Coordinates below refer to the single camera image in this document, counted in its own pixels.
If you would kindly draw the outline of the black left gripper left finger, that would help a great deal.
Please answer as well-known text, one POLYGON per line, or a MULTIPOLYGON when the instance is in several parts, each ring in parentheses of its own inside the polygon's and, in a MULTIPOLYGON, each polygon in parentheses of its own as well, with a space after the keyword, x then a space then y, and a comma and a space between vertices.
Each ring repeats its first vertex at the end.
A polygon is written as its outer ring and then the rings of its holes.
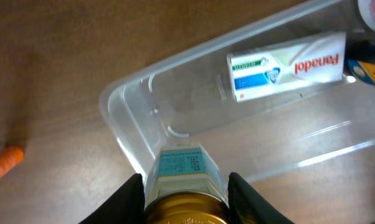
POLYGON ((80 224, 144 224, 143 177, 133 174, 114 194, 80 224))

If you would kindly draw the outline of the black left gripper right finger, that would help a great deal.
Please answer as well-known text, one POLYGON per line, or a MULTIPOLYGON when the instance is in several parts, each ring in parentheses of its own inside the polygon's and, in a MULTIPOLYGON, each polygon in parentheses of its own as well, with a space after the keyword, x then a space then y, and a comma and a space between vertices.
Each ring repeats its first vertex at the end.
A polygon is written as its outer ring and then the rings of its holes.
POLYGON ((238 173, 231 172, 228 181, 229 223, 293 224, 268 203, 238 173))

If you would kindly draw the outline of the small gold lid balm jar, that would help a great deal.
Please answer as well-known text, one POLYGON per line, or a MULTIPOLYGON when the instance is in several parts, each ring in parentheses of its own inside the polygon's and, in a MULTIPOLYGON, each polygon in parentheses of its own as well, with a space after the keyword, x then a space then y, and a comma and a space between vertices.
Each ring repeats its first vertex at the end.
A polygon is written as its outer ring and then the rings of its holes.
POLYGON ((146 180, 145 216, 147 223, 229 223, 219 168, 199 143, 161 148, 146 180))

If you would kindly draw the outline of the clear plastic container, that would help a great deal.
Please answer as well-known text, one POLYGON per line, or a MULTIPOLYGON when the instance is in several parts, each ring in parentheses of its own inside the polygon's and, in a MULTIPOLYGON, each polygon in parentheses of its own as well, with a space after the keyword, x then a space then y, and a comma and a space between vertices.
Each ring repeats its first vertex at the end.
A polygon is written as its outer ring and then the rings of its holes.
POLYGON ((134 170, 147 176, 161 148, 198 142, 223 178, 249 182, 375 149, 375 87, 348 72, 329 83, 233 94, 230 54, 296 44, 341 31, 348 45, 375 40, 369 1, 307 1, 146 67, 108 85, 99 107, 134 170))

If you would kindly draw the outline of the white blue medicine box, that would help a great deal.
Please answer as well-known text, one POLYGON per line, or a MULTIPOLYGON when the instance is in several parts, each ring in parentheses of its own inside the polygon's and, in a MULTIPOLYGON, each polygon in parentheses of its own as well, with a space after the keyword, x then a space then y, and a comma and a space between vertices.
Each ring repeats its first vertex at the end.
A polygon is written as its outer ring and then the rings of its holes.
POLYGON ((246 101, 343 79, 345 32, 324 32, 229 54, 231 92, 246 101))

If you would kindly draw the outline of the orange tablet tube white cap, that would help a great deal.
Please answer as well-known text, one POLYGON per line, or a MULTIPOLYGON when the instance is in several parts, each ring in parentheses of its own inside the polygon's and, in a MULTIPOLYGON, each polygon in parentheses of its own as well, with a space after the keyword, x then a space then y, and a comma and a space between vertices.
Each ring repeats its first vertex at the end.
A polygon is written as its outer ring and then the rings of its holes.
POLYGON ((20 147, 9 146, 0 151, 0 178, 7 174, 24 159, 24 151, 20 147))

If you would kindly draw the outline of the dark bottle white cap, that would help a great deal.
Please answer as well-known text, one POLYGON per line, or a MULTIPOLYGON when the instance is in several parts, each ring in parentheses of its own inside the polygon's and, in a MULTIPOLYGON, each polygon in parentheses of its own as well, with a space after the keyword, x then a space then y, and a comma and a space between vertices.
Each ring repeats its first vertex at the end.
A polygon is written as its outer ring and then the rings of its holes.
POLYGON ((375 40, 361 40, 348 47, 345 69, 351 76, 375 86, 375 40))

